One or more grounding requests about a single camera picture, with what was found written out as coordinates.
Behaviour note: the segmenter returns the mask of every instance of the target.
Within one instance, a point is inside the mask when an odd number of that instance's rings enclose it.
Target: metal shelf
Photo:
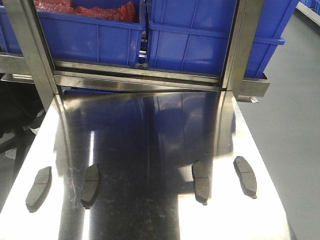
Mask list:
[[[304,15],[306,15],[308,18],[310,18],[312,21],[314,21],[316,24],[320,26],[320,15],[312,11],[312,9],[308,8],[302,2],[298,3],[296,9],[298,9],[300,12],[302,12]]]

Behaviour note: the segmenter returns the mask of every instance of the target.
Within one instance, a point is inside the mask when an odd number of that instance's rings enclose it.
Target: black chair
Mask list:
[[[13,180],[24,162],[26,148],[35,138],[25,126],[30,125],[43,108],[33,84],[0,81],[0,138],[4,133],[14,133],[13,138],[0,144],[0,154],[16,148]]]

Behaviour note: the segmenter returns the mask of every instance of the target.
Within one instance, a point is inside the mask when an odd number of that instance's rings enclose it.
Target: stainless steel surface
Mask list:
[[[48,110],[58,89],[53,76],[54,64],[34,2],[3,0],[3,4],[42,104]]]
[[[20,74],[5,74],[1,78],[1,81],[22,83],[22,84],[35,84],[31,76],[20,75]]]
[[[320,15],[314,12],[311,8],[308,8],[302,2],[298,2],[296,9],[298,9],[300,12],[302,12],[304,15],[306,15],[308,18],[310,18],[312,21],[314,21],[316,24],[320,26]]]
[[[97,62],[70,62],[70,61],[54,61],[57,69],[66,69],[69,72],[100,72],[105,73],[117,73],[122,75],[139,75],[139,76],[150,76],[158,77],[163,79],[176,79],[176,80],[190,80],[195,82],[207,82],[207,83],[219,83],[219,77],[209,74],[199,74],[191,72],[181,72],[166,69],[156,69],[156,68],[143,68],[143,67],[131,67],[126,65],[115,65],[107,63],[97,63]]]
[[[238,0],[220,85],[240,94],[265,0]]]
[[[0,239],[296,239],[231,92],[58,97],[0,214]],[[257,199],[242,192],[236,156],[256,175]],[[210,177],[207,206],[193,193],[196,161]],[[92,164],[102,185],[85,210],[81,187]],[[26,196],[47,166],[50,192],[29,213]]]
[[[0,53],[0,73],[30,75],[23,55],[5,52]]]
[[[55,71],[54,78],[58,85],[74,86],[90,88],[93,83],[96,83],[100,88],[106,85],[106,88],[114,88],[120,91],[144,91],[145,89],[174,90],[174,89],[187,89],[187,90],[203,90],[203,91],[217,91],[221,88],[214,86],[214,84],[204,82],[190,82],[190,81],[174,81],[174,79],[165,79],[160,77],[150,76],[110,76],[110,75],[97,75],[79,72]]]

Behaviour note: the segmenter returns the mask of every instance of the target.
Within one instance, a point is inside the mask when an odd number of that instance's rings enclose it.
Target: stainless steel table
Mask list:
[[[257,181],[244,195],[233,161]],[[191,166],[210,179],[196,201]],[[80,196],[86,168],[101,186],[91,209]],[[26,197],[52,167],[42,206]],[[277,191],[231,92],[56,96],[0,214],[0,240],[294,240]]]

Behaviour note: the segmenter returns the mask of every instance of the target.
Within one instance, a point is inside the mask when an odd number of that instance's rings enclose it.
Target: metal post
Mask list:
[[[3,0],[3,4],[43,106],[48,110],[58,89],[54,63],[35,5],[32,0]]]
[[[220,86],[238,99],[265,0],[238,0]]]

